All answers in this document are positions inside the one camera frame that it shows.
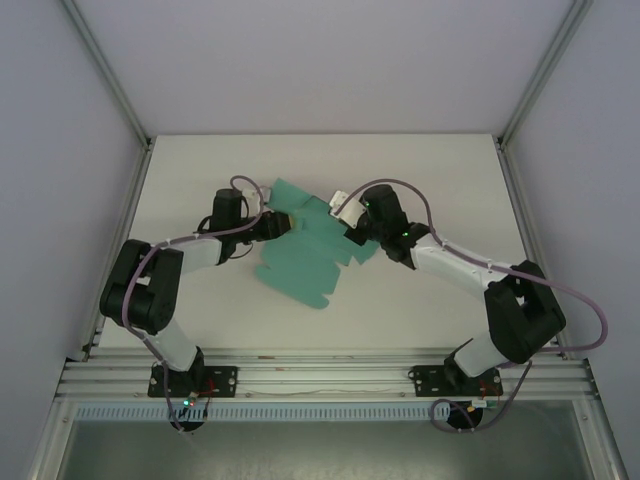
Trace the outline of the green paper box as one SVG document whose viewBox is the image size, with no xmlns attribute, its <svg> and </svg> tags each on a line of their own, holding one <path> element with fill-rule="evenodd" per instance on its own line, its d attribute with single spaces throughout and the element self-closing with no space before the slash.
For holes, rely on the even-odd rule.
<svg viewBox="0 0 640 480">
<path fill-rule="evenodd" d="M 344 236 L 347 227 L 329 215 L 328 203 L 281 178 L 272 185 L 267 206 L 274 212 L 298 216 L 303 230 L 266 241 L 255 275 L 265 285 L 313 309 L 329 305 L 343 266 L 353 260 L 362 264 L 379 249 L 376 242 L 359 246 L 350 241 Z"/>
</svg>

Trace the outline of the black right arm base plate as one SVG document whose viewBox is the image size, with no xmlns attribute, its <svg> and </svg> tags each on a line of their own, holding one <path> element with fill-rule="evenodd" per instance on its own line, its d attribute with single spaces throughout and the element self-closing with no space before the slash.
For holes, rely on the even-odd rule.
<svg viewBox="0 0 640 480">
<path fill-rule="evenodd" d="M 416 365 L 408 372 L 417 397 L 485 397 L 503 394 L 497 369 L 469 377 L 452 366 Z"/>
</svg>

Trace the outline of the aluminium frame post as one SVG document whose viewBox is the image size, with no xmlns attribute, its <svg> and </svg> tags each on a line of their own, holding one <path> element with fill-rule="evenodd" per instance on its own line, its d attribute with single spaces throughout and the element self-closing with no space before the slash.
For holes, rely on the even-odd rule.
<svg viewBox="0 0 640 480">
<path fill-rule="evenodd" d="M 122 113 L 133 135 L 144 150 L 148 150 L 151 137 L 143 127 L 130 99 L 122 87 L 116 72 L 112 68 L 107 56 L 101 48 L 96 36 L 76 0 L 58 0 L 70 20 L 74 30 L 79 35 L 81 43 L 88 52 L 97 68 L 98 74 L 112 96 L 119 111 Z"/>
<path fill-rule="evenodd" d="M 594 0 L 571 0 L 569 9 L 534 68 L 506 126 L 497 137 L 502 149 L 509 145 L 522 127 L 593 4 Z"/>
</svg>

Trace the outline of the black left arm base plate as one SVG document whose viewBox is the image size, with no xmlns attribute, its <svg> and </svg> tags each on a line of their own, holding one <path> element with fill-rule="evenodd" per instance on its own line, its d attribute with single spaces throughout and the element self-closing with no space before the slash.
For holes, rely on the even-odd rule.
<svg viewBox="0 0 640 480">
<path fill-rule="evenodd" d="M 186 398 L 191 393 L 213 398 L 234 398 L 238 368 L 234 366 L 204 366 L 198 372 L 169 371 L 168 389 L 171 398 Z"/>
</svg>

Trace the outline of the aluminium mounting rail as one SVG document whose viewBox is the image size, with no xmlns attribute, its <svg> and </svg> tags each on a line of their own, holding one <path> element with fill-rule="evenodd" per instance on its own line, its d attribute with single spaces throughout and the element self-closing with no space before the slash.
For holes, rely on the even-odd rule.
<svg viewBox="0 0 640 480">
<path fill-rule="evenodd" d="M 409 371 L 441 364 L 441 349 L 318 350 L 264 352 L 207 349 L 205 362 L 238 369 L 236 396 L 250 401 L 382 401 L 413 399 Z M 153 359 L 140 348 L 96 348 L 87 360 L 65 364 L 56 397 L 66 400 L 141 400 Z M 600 396 L 586 361 L 537 355 L 530 370 L 500 373 L 503 388 L 517 387 L 520 400 L 592 400 Z"/>
</svg>

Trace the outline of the aluminium table side rail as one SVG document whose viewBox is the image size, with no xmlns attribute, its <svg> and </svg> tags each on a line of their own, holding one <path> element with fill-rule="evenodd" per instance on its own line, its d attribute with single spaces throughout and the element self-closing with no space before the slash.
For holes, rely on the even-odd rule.
<svg viewBox="0 0 640 480">
<path fill-rule="evenodd" d="M 155 143 L 156 137 L 153 137 L 149 140 L 148 145 L 143 148 L 141 156 L 136 163 L 132 179 L 125 192 L 123 208 L 116 222 L 113 239 L 107 250 L 105 268 L 100 276 L 98 289 L 90 307 L 88 324 L 80 335 L 79 359 L 81 361 L 86 361 L 89 358 L 95 336 L 104 324 L 103 316 L 99 310 L 100 298 L 121 245 L 128 238 Z"/>
</svg>

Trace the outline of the shiny metal sheet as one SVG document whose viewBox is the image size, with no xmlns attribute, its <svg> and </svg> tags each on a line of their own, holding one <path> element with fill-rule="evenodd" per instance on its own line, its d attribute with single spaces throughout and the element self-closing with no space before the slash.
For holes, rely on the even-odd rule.
<svg viewBox="0 0 640 480">
<path fill-rule="evenodd" d="M 570 418 L 511 413 L 479 435 L 422 422 L 82 422 L 61 480 L 593 480 Z"/>
</svg>

